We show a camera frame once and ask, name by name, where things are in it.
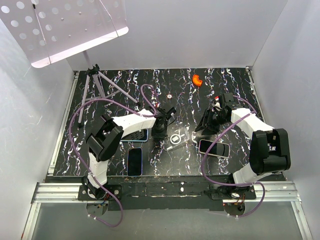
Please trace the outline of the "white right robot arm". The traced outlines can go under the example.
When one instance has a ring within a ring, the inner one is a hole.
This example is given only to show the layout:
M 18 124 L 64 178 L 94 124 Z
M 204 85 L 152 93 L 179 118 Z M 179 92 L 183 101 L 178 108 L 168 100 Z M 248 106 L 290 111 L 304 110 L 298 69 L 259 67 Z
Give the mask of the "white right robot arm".
M 257 117 L 252 105 L 244 107 L 238 96 L 223 93 L 215 98 L 213 108 L 207 108 L 195 128 L 202 135 L 218 134 L 218 139 L 233 127 L 239 127 L 250 138 L 249 162 L 232 173 L 226 183 L 227 195 L 237 199 L 245 192 L 244 187 L 259 183 L 272 174 L 291 167 L 288 132 L 274 128 Z

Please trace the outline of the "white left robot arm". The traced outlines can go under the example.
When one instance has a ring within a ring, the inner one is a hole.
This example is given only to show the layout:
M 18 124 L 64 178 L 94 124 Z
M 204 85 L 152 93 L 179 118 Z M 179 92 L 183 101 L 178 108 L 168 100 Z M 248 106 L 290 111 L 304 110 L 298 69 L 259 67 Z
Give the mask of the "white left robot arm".
M 88 145 L 89 167 L 88 176 L 83 179 L 82 185 L 88 195 L 95 200 L 106 196 L 108 162 L 124 138 L 150 129 L 153 139 L 164 140 L 168 136 L 170 119 L 176 112 L 174 107 L 169 110 L 149 107 L 125 116 L 102 115 L 85 139 Z

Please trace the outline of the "purple edged black phone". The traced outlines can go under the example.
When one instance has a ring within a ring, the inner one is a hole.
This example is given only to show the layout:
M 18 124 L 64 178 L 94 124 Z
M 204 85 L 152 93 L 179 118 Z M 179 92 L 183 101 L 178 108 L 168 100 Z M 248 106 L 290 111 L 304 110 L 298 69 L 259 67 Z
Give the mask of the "purple edged black phone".
M 143 173 L 143 152 L 141 148 L 130 148 L 127 159 L 127 175 L 138 177 Z

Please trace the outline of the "clear magnetic phone case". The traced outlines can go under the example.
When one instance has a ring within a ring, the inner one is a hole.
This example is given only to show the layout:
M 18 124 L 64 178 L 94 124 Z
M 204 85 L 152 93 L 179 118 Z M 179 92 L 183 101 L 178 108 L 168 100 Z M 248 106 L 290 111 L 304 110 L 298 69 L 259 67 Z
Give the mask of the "clear magnetic phone case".
M 169 152 L 184 146 L 190 139 L 187 128 L 180 128 L 171 132 L 163 143 L 164 150 Z

